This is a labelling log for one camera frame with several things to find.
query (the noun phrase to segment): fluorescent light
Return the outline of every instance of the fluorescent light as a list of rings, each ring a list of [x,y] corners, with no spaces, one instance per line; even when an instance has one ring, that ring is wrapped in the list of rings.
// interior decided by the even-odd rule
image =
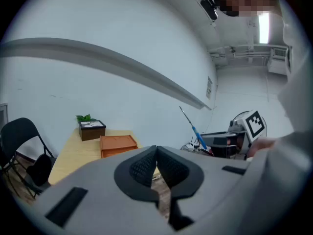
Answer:
[[[263,13],[259,15],[260,23],[260,43],[268,44],[269,35],[269,13]]]

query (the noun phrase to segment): air conditioner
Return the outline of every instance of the air conditioner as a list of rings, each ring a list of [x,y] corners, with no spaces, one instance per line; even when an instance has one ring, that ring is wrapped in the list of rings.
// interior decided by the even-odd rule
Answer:
[[[287,75],[286,73],[286,50],[272,48],[268,60],[268,71],[272,73]]]

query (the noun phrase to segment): small wooden box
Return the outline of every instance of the small wooden box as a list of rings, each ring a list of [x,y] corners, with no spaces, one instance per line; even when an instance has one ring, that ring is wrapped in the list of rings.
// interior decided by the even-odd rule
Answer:
[[[100,152],[102,158],[135,149],[138,149],[138,146],[131,135],[100,137]]]
[[[106,126],[103,122],[97,121],[82,121],[79,123],[79,135],[82,141],[98,139],[100,136],[105,136]]]

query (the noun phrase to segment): white wall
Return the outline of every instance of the white wall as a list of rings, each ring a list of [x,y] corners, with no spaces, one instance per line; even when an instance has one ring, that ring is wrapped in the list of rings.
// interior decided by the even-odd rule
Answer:
[[[172,79],[213,107],[205,96],[216,70],[202,43],[171,7],[159,0],[32,0],[17,16],[6,41],[56,37],[83,41],[129,56]],[[180,148],[192,130],[179,106],[204,132],[207,108],[197,109],[144,85],[77,64],[32,57],[0,60],[0,98],[9,120],[31,119],[58,154],[77,127],[75,115],[91,114],[109,129],[133,130],[142,145]],[[30,141],[19,151],[37,158]]]
[[[86,42],[131,57],[204,103],[211,58],[187,21],[160,0],[30,0],[4,41],[53,37]]]
[[[216,104],[207,132],[227,130],[236,115],[248,110],[258,110],[263,116],[268,126],[268,137],[278,138],[293,132],[277,100],[277,94],[287,82],[286,76],[256,67],[221,68],[217,74]]]

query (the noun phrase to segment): wooden table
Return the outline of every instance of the wooden table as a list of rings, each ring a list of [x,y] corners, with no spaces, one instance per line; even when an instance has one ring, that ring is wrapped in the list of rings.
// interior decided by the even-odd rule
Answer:
[[[142,148],[132,131],[106,130],[106,136],[127,135],[131,135],[137,142],[138,148]],[[78,129],[75,129],[59,154],[48,181],[51,185],[54,185],[78,168],[97,159],[101,159],[100,139],[82,141]],[[156,169],[154,176],[158,175],[159,170]]]

